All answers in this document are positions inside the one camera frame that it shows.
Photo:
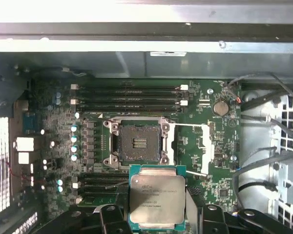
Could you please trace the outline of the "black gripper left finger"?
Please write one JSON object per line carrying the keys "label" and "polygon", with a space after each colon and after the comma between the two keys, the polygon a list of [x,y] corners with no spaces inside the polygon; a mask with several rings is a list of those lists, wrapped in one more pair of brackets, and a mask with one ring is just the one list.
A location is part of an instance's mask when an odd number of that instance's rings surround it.
{"label": "black gripper left finger", "polygon": [[115,202],[98,206],[79,202],[50,222],[52,234],[128,234],[130,226],[125,217],[128,211],[129,188],[120,186]]}

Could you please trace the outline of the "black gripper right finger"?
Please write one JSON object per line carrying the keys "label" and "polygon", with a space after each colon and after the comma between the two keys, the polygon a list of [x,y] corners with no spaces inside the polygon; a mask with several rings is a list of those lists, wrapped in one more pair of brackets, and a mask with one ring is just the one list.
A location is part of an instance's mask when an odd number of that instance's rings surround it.
{"label": "black gripper right finger", "polygon": [[237,215],[220,206],[206,204],[186,188],[186,217],[194,234],[293,234],[276,219],[254,209],[242,209]]}

